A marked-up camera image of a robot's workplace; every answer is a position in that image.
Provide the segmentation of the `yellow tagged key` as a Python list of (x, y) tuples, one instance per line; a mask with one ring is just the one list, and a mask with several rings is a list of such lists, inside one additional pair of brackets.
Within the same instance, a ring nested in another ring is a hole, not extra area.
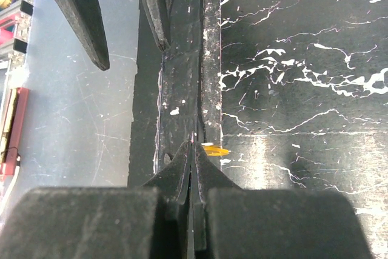
[(226, 156), (230, 150), (222, 148), (214, 143), (202, 143), (202, 148), (208, 156)]

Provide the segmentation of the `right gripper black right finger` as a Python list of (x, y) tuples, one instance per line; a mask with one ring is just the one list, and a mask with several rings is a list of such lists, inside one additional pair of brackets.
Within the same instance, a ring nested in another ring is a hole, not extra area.
[(371, 258), (363, 228), (340, 193), (242, 189), (192, 144), (196, 258)]

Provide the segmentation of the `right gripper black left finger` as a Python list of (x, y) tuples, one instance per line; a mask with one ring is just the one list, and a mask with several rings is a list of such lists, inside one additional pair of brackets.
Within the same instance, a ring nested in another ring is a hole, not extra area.
[(192, 145), (142, 186), (41, 187), (1, 231), (2, 258), (185, 258)]

